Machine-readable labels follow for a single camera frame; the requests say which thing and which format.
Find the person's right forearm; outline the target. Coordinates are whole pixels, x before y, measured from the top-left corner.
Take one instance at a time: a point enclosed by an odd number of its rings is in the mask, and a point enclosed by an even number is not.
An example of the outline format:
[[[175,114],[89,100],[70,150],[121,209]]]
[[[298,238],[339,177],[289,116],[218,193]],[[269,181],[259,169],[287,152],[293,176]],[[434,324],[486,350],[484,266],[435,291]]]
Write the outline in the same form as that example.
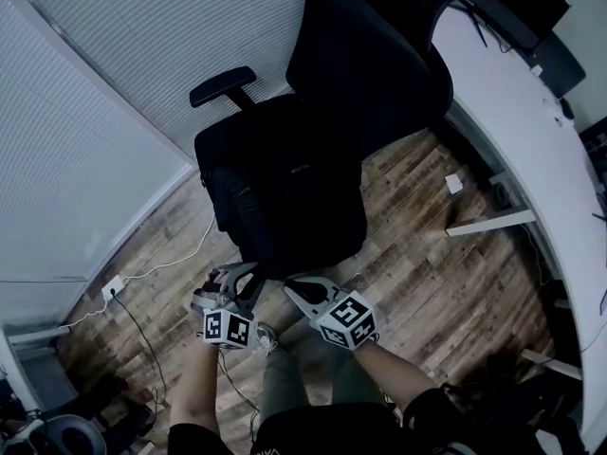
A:
[[[423,393],[438,390],[421,369],[375,342],[365,341],[353,355],[400,411],[405,411]]]

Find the person's left forearm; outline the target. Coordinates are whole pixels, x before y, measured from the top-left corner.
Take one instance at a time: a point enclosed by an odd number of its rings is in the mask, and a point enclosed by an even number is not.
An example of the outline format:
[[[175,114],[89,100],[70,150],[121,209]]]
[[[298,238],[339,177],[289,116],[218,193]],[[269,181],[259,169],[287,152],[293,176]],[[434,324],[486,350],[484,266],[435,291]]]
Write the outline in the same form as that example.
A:
[[[219,435],[216,417],[218,354],[197,340],[189,351],[171,403],[170,426],[192,424]]]

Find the white power strip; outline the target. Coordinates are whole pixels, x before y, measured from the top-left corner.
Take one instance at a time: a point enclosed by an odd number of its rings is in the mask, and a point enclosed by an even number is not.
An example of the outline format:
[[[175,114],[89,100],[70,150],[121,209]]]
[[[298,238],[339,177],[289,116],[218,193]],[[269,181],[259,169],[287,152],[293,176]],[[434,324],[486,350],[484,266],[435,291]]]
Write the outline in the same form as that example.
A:
[[[120,275],[116,275],[102,289],[103,299],[107,302],[112,300],[124,289],[124,281]]]

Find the person's left hand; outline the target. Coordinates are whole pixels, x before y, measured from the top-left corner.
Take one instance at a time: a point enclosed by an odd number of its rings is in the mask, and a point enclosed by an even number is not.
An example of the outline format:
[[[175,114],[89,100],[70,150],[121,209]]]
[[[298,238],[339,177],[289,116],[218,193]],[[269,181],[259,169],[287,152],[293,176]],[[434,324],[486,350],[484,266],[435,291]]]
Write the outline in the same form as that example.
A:
[[[230,273],[226,269],[213,269],[203,283],[203,293],[206,296],[225,293],[229,289]]]

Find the white curved desk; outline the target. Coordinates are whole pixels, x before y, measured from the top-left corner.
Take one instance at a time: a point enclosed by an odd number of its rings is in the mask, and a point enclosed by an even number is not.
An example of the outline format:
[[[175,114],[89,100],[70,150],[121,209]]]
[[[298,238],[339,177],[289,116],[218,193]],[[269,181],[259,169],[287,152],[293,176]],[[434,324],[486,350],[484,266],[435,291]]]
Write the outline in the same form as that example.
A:
[[[580,436],[607,439],[607,216],[598,179],[573,124],[515,52],[504,53],[461,10],[446,9],[432,43],[451,73],[451,113],[500,159],[522,205],[454,224],[450,236],[534,223],[563,281],[575,321],[583,387]]]

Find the black backpack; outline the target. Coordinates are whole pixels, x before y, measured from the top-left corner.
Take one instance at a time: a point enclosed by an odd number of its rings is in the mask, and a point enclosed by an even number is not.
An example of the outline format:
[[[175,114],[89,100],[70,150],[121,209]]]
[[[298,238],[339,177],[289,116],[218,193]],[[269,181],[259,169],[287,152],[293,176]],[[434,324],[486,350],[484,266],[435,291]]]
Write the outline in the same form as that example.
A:
[[[269,280],[332,267],[367,234],[361,164],[294,95],[257,103],[194,139],[220,231]]]

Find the person's grey trousers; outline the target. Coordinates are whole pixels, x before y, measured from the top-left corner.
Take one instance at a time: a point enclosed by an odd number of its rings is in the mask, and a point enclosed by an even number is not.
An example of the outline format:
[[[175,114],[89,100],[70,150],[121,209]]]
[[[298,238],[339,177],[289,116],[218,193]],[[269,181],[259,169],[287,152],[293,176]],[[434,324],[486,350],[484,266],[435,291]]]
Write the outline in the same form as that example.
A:
[[[330,407],[358,403],[386,407],[380,388],[350,351],[330,346],[328,365],[332,382]],[[309,407],[311,404],[304,387],[299,360],[282,347],[277,347],[267,356],[260,424],[274,415]]]

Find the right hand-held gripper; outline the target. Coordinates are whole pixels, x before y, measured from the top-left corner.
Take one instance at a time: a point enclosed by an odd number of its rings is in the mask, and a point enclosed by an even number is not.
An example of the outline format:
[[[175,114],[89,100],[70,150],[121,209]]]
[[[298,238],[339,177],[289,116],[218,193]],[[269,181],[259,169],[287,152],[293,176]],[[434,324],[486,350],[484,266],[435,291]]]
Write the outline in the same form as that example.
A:
[[[311,326],[320,332],[324,341],[349,351],[356,350],[366,340],[377,341],[374,308],[357,291],[340,290],[336,283],[320,276],[287,279],[284,289],[312,320]]]

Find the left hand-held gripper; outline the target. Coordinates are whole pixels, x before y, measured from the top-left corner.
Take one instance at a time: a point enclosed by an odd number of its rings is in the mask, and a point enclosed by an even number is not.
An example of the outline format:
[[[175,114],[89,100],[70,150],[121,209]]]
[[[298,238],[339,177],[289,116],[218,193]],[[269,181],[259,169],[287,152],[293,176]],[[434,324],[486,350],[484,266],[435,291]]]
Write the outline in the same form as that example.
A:
[[[193,292],[191,308],[204,319],[198,335],[206,343],[228,350],[248,347],[254,320],[252,311],[261,295],[265,279],[257,274],[252,275],[239,295],[237,283],[257,266],[257,262],[226,264],[220,269],[226,274],[220,295],[206,296],[202,287]]]

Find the person's black shirt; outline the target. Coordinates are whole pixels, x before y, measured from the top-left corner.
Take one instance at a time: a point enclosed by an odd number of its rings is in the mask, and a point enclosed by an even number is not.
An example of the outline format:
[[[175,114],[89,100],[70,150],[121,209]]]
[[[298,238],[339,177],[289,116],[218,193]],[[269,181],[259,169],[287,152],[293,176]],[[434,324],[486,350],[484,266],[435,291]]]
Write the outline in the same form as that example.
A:
[[[537,455],[519,431],[473,424],[439,389],[423,392],[403,423],[376,403],[293,409],[259,427],[250,455]]]

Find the small white table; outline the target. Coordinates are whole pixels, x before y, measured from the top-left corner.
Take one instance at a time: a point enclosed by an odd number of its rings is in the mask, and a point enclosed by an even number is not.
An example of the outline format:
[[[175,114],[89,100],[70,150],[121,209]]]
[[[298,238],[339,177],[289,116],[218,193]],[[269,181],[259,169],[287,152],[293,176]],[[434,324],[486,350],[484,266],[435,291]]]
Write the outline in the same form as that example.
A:
[[[56,349],[56,340],[70,333],[65,326],[6,332],[0,324],[0,377],[25,411],[53,410],[77,396]]]

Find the white window blind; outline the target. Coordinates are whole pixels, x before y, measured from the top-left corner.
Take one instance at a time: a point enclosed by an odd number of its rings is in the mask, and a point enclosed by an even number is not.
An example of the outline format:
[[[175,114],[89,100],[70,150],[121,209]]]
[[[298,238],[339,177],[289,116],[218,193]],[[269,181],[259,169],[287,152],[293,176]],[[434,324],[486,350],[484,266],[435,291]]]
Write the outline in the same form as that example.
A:
[[[0,0],[0,281],[90,277],[188,169]]]
[[[221,98],[192,108],[203,81],[247,66],[254,100],[289,89],[285,72],[304,0],[30,0],[69,43],[184,153],[236,111]]]

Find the black computer monitor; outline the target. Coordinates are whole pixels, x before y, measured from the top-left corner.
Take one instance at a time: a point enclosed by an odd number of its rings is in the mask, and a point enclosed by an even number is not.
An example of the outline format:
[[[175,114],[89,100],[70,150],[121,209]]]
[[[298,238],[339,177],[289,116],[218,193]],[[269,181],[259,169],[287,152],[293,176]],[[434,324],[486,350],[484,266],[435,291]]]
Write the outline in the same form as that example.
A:
[[[570,9],[567,0],[468,0],[490,26],[520,50],[531,52]]]
[[[598,176],[607,183],[607,117],[584,130],[579,138]]]

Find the person's left shoe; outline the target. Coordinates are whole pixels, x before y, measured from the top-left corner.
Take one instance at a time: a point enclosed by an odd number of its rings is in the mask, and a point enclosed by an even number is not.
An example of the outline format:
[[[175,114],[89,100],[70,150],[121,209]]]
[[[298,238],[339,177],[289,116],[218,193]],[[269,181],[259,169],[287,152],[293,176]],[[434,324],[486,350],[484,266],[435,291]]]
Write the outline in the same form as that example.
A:
[[[265,357],[269,357],[279,348],[278,338],[271,327],[264,323],[258,323],[255,328],[255,335],[259,344],[259,349]]]

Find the white window frame post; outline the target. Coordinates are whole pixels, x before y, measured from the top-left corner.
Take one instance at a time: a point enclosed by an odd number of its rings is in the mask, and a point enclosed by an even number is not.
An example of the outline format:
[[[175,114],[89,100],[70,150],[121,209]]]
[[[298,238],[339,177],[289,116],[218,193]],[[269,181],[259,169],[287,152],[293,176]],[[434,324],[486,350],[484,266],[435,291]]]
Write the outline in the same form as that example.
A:
[[[68,63],[70,63],[82,75],[84,75],[84,77],[99,92],[117,105],[118,108],[129,117],[129,119],[140,126],[145,131],[145,134],[149,140],[153,140],[167,152],[171,152],[172,154],[178,156],[179,159],[187,163],[191,169],[197,169],[195,161],[189,155],[184,153],[179,147],[177,147],[164,134],[162,134],[152,122],[150,122],[119,92],[117,92],[114,87],[104,78],[104,76],[86,59],[84,59],[81,54],[53,28],[53,26],[29,2],[29,0],[9,1],[51,47],[58,51]]]

